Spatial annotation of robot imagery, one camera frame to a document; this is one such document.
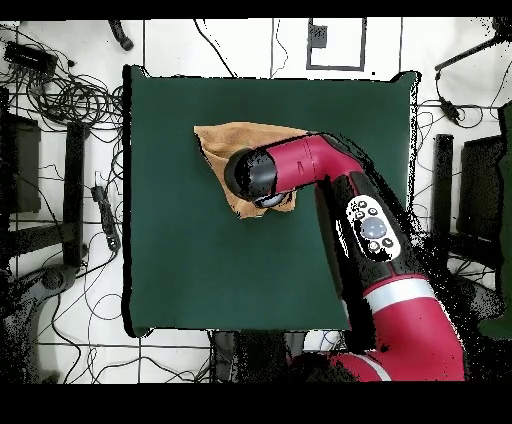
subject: green tabletop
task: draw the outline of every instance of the green tabletop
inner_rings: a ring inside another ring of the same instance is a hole
[[[405,205],[416,79],[413,72],[393,82],[150,78],[132,67],[131,234],[124,247],[132,258],[125,282],[132,326],[347,328],[313,188],[299,191],[292,212],[239,219],[193,127],[245,121],[342,133]]]

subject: chair leg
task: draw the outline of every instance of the chair leg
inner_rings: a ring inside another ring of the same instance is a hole
[[[133,42],[125,35],[121,21],[108,21],[108,23],[110,24],[110,29],[114,34],[114,38],[121,47],[126,51],[131,50],[133,48]]]

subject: towel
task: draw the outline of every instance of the towel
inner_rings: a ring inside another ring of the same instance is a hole
[[[226,187],[224,168],[230,156],[244,147],[264,146],[304,135],[306,131],[251,122],[230,122],[213,126],[195,126],[194,133],[199,138],[202,153],[218,178],[231,209],[239,218],[255,218],[262,216],[267,209],[257,208],[252,202],[239,199]],[[296,192],[293,191],[271,209],[290,212],[295,208],[295,201]]]

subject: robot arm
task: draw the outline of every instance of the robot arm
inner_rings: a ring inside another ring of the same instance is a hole
[[[356,350],[332,356],[333,365],[362,381],[464,379],[457,334],[398,219],[348,146],[308,134],[244,149],[224,176],[235,195],[262,207],[316,184],[322,238]]]

